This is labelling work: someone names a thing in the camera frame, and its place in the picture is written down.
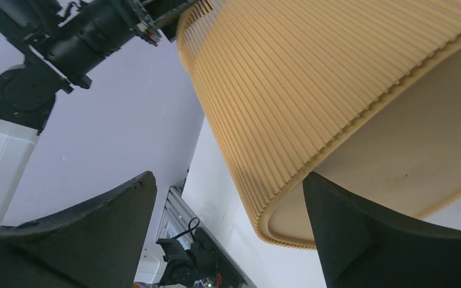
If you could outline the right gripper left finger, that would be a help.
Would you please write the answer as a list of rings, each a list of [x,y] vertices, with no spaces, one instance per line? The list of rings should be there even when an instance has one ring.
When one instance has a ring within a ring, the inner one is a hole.
[[[52,215],[0,227],[0,287],[131,287],[157,195],[144,172]]]

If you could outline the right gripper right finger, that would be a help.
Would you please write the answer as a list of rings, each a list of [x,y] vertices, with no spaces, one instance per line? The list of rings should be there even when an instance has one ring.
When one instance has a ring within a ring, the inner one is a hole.
[[[315,172],[303,192],[328,287],[461,287],[461,230],[406,216]]]

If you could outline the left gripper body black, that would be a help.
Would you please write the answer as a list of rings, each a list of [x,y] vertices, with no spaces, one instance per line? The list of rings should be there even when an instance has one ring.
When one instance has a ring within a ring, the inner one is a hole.
[[[149,44],[158,44],[161,34],[173,42],[182,13],[195,3],[197,0],[131,1],[131,8],[139,19],[135,26],[138,35]]]

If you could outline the yellow slatted plastic basket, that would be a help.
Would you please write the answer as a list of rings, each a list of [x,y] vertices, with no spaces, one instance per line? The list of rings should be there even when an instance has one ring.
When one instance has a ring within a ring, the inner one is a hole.
[[[199,1],[177,33],[262,241],[315,249],[311,172],[415,218],[461,196],[461,1]]]

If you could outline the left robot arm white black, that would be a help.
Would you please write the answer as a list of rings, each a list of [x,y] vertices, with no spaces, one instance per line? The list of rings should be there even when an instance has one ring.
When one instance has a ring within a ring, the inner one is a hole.
[[[0,1],[0,33],[24,56],[0,74],[0,226],[56,93],[88,89],[88,73],[133,37],[176,39],[195,0]]]

